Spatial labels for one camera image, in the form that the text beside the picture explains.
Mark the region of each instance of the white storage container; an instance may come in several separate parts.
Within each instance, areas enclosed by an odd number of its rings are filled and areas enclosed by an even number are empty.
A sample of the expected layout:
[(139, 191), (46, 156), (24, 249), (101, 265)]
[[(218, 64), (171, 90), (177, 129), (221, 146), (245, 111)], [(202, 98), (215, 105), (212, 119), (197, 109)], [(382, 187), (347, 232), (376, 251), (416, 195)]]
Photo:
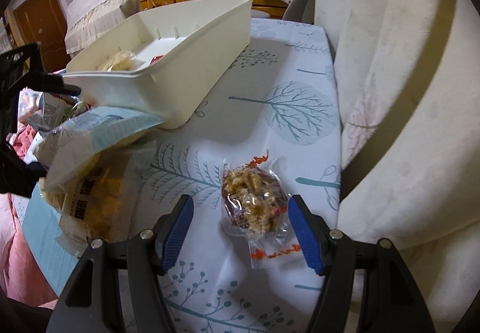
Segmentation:
[[(251, 0), (194, 0), (137, 13), (75, 56), (63, 79), (90, 104), (162, 115), (163, 128), (177, 128), (250, 43), (250, 11)], [(119, 51), (135, 52), (138, 68), (98, 71)]]

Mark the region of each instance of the wooden door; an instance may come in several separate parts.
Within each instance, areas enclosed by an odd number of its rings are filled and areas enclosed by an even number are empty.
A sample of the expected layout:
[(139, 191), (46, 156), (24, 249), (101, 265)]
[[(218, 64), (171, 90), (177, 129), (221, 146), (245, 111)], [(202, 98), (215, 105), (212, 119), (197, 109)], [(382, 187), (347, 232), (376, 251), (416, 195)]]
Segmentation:
[(41, 42), (40, 53), (47, 72), (67, 66), (70, 61), (64, 42), (67, 23), (58, 0), (26, 0), (13, 13), (24, 42)]

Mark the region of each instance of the pink blanket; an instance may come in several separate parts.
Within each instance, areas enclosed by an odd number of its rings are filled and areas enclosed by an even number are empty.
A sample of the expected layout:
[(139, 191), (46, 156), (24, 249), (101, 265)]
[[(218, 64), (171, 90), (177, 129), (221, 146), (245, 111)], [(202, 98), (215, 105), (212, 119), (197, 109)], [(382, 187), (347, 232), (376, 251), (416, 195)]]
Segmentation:
[[(34, 137), (35, 130), (23, 125), (10, 141), (22, 159)], [(30, 306), (57, 299), (23, 236), (10, 194), (0, 195), (0, 270), (0, 285), (9, 298)]]

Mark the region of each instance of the silver bolt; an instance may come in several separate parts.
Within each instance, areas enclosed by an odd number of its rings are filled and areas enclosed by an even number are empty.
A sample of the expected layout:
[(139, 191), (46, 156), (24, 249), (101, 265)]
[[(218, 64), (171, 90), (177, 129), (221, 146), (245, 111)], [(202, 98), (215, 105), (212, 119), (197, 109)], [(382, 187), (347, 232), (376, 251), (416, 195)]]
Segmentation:
[(330, 230), (330, 237), (332, 237), (333, 239), (340, 239), (343, 237), (343, 233), (340, 230), (333, 229)]
[(92, 241), (92, 243), (90, 244), (90, 246), (93, 248), (93, 249), (98, 249), (99, 247), (101, 247), (103, 244), (103, 241), (99, 238), (97, 239), (94, 239)]
[(383, 238), (380, 240), (380, 246), (383, 249), (390, 249), (392, 247), (392, 242), (389, 239)]
[(145, 229), (140, 232), (141, 239), (151, 239), (153, 237), (153, 231), (151, 229)]

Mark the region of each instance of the teal surface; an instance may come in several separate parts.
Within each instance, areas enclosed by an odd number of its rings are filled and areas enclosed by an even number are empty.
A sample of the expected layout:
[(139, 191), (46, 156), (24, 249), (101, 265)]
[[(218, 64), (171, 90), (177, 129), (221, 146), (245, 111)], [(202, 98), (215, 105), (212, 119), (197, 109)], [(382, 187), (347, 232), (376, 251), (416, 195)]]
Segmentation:
[(60, 214), (45, 203), (37, 184), (28, 202), (22, 229), (33, 257), (57, 295), (78, 261), (55, 241), (62, 234), (59, 220)]

